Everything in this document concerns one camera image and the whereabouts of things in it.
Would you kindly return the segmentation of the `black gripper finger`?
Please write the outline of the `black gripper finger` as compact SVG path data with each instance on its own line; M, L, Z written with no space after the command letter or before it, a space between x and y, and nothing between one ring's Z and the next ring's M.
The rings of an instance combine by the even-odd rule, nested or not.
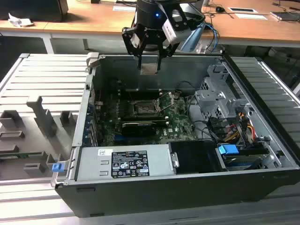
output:
M122 29L122 38L129 55L133 55L138 58L137 68L141 69L142 64L142 54L146 47L148 40L148 28L144 27L141 24L136 24L132 28L123 28ZM137 36L139 38L139 44L137 47L134 47L132 44L132 38Z
M157 45L158 47L157 71L159 71L161 68L162 59L166 57L172 57L179 45L180 45L179 43L175 43L173 45L169 44L167 48L163 47L163 43L159 43Z

